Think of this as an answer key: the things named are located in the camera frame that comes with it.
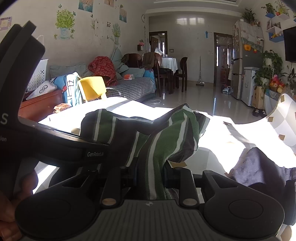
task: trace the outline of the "blue wall shelf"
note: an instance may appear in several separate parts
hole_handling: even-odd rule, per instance
[[[274,43],[278,43],[278,42],[282,42],[284,41],[284,36],[279,36],[279,37],[276,37],[276,38],[271,38],[271,36],[273,35],[273,33],[268,33],[269,34],[269,40],[274,42]]]
[[[275,15],[273,13],[270,13],[270,12],[268,14],[266,14],[265,16],[268,17],[268,18],[274,18],[275,17]]]

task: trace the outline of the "red patterned cloth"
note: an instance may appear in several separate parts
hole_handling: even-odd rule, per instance
[[[106,86],[117,85],[116,71],[112,61],[106,56],[98,56],[89,64],[89,70],[95,76],[108,76],[109,80],[104,80]]]

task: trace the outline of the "television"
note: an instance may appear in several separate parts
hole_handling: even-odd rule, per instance
[[[296,27],[284,30],[286,61],[296,63]]]

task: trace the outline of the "houndstooth blanket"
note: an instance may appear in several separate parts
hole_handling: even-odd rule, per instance
[[[107,97],[124,97],[129,100],[138,100],[141,97],[154,93],[155,82],[147,77],[135,78],[134,80],[119,80],[118,85],[107,87]]]

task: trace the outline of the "yellow stool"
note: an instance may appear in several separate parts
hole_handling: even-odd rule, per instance
[[[82,98],[88,102],[99,97],[106,99],[106,86],[102,77],[92,76],[86,77],[78,81],[78,85],[82,94]]]

